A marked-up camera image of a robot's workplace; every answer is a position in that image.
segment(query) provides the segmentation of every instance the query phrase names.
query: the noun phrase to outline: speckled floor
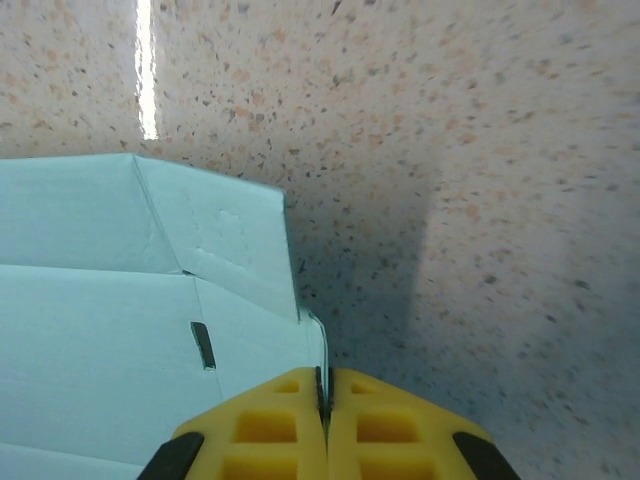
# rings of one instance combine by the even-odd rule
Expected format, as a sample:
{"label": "speckled floor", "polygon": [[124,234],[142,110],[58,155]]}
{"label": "speckled floor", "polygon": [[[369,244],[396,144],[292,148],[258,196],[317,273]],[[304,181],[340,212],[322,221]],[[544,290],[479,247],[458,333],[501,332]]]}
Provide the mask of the speckled floor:
{"label": "speckled floor", "polygon": [[480,422],[523,478],[637,478],[638,0],[0,12],[2,157],[281,186],[336,365]]}

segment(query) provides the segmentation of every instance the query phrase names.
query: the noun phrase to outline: light blue cardboard box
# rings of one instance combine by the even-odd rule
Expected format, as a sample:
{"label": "light blue cardboard box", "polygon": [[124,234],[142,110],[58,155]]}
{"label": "light blue cardboard box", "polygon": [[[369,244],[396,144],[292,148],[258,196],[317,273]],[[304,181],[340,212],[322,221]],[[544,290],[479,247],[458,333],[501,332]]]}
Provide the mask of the light blue cardboard box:
{"label": "light blue cardboard box", "polygon": [[326,367],[284,200],[133,154],[1,160],[0,477],[135,478],[185,420]]}

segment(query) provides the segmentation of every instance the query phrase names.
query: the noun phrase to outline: terrazzo floor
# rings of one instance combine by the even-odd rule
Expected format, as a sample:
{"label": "terrazzo floor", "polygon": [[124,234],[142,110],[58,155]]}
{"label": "terrazzo floor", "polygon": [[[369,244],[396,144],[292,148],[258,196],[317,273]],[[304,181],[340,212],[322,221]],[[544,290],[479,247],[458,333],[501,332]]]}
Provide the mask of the terrazzo floor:
{"label": "terrazzo floor", "polygon": [[640,469],[639,129],[638,0],[0,0],[1,157],[284,188],[334,365],[526,479]]}

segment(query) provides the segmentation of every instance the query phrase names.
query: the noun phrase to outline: square hole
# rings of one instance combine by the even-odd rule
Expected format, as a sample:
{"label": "square hole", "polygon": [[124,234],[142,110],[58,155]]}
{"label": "square hole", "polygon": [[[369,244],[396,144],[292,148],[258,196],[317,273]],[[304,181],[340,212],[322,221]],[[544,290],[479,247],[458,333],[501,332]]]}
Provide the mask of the square hole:
{"label": "square hole", "polygon": [[433,464],[422,458],[362,458],[362,480],[435,480]]}
{"label": "square hole", "polygon": [[296,480],[295,458],[269,456],[227,456],[224,459],[223,480]]}
{"label": "square hole", "polygon": [[358,415],[358,442],[417,442],[413,415],[398,410],[364,412]]}
{"label": "square hole", "polygon": [[300,391],[300,385],[295,380],[289,380],[288,382],[278,385],[275,389],[276,393],[297,393]]}
{"label": "square hole", "polygon": [[242,412],[233,437],[237,443],[291,443],[296,440],[296,417],[281,410]]}
{"label": "square hole", "polygon": [[371,393],[376,393],[376,390],[373,387],[370,387],[369,385],[365,385],[363,383],[358,383],[358,382],[353,382],[351,384],[351,393],[355,393],[355,394],[371,394]]}

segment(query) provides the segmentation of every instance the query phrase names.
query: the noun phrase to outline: box flap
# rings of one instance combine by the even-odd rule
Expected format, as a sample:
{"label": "box flap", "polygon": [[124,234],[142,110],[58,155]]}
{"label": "box flap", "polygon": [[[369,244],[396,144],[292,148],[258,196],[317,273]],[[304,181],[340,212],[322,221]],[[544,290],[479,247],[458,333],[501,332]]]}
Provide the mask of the box flap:
{"label": "box flap", "polygon": [[181,270],[131,154],[2,160],[0,264]]}
{"label": "box flap", "polygon": [[186,419],[325,367],[283,206],[277,190],[133,155],[0,162],[3,472],[132,478]]}
{"label": "box flap", "polygon": [[182,269],[298,320],[284,192],[169,162],[137,161]]}

